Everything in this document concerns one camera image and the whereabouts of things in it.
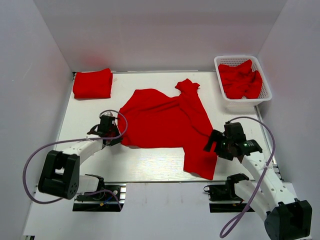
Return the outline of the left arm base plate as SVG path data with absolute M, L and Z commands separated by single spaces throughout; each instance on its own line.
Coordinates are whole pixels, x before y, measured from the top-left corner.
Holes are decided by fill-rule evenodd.
M 117 197 L 121 208 L 124 206 L 126 198 L 126 184 L 125 183 L 110 183 L 104 184 L 104 187 Z M 120 212 L 121 209 L 115 197 L 109 192 L 100 192 L 95 195 L 77 195 L 73 202 L 73 212 Z

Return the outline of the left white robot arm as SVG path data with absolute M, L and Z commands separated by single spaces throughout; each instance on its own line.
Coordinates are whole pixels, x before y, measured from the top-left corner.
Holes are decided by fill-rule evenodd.
M 79 141 L 64 150 L 48 152 L 38 184 L 41 193 L 68 200 L 84 193 L 89 193 L 96 200 L 105 196 L 102 177 L 80 174 L 80 166 L 85 160 L 104 147 L 122 141 L 116 125 L 117 118 L 112 115 L 101 115 L 99 118 L 100 123 L 92 127 L 88 134 L 103 139 Z

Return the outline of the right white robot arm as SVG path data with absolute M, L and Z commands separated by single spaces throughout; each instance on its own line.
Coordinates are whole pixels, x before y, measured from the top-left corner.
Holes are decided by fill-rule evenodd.
M 224 184 L 203 188 L 210 201 L 245 202 L 244 211 L 252 209 L 259 215 L 271 240 L 297 240 L 310 235 L 311 205 L 290 192 L 257 141 L 246 138 L 239 122 L 226 122 L 224 132 L 213 130 L 204 149 L 213 149 L 218 157 L 229 161 L 237 158 L 256 181 L 253 184 L 244 173 L 230 175 Z

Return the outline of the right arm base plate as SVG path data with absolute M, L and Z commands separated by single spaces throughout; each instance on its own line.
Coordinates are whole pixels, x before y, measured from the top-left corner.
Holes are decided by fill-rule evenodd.
M 235 184 L 249 180 L 244 173 L 230 175 L 224 183 L 206 185 L 203 191 L 208 194 L 210 213 L 240 213 L 246 202 L 236 195 Z

